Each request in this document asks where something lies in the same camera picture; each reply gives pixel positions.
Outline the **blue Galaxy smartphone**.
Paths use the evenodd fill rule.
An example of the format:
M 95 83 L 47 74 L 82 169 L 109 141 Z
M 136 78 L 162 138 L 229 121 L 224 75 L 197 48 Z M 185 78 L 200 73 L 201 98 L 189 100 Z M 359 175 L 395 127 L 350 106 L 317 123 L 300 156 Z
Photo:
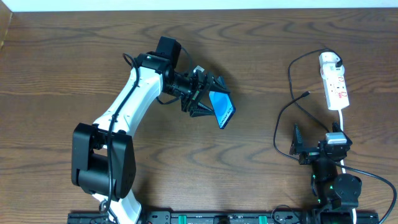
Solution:
M 236 112 L 229 93 L 211 91 L 209 98 L 220 129 L 224 129 Z

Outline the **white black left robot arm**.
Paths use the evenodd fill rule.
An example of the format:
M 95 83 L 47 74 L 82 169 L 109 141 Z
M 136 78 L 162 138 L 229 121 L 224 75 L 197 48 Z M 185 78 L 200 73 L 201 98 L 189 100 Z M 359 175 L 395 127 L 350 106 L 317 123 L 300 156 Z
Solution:
M 80 123 L 72 137 L 73 185 L 99 201 L 99 210 L 73 212 L 68 223 L 147 223 L 132 191 L 136 176 L 133 138 L 149 106 L 162 93 L 179 101 L 191 117 L 214 116 L 223 129 L 236 108 L 222 77 L 202 67 L 176 70 L 183 47 L 161 37 L 154 51 L 123 54 L 131 72 L 113 104 L 92 124 Z

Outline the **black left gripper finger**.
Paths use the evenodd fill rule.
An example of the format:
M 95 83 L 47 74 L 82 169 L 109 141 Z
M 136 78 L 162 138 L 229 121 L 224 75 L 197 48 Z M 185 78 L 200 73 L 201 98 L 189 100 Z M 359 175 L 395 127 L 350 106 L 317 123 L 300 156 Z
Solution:
M 190 108 L 190 117 L 199 117 L 199 116 L 213 116 L 215 112 L 212 108 L 204 105 L 203 103 L 197 103 Z
M 206 89 L 208 91 L 214 91 L 218 93 L 230 93 L 230 89 L 225 84 L 222 84 L 222 82 L 219 81 L 217 78 L 215 78 L 215 76 L 211 72 L 208 72 L 206 74 L 206 85 Z

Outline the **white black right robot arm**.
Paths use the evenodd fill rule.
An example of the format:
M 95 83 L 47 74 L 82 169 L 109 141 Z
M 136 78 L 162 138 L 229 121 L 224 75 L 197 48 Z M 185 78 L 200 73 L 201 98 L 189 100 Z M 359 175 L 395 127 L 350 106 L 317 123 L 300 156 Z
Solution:
M 312 168 L 312 191 L 318 197 L 318 205 L 302 215 L 303 223 L 356 223 L 353 211 L 359 205 L 362 181 L 347 173 L 339 173 L 338 166 L 347 156 L 352 141 L 333 123 L 333 131 L 316 147 L 306 147 L 297 125 L 293 128 L 293 139 L 289 154 L 298 155 L 300 165 Z

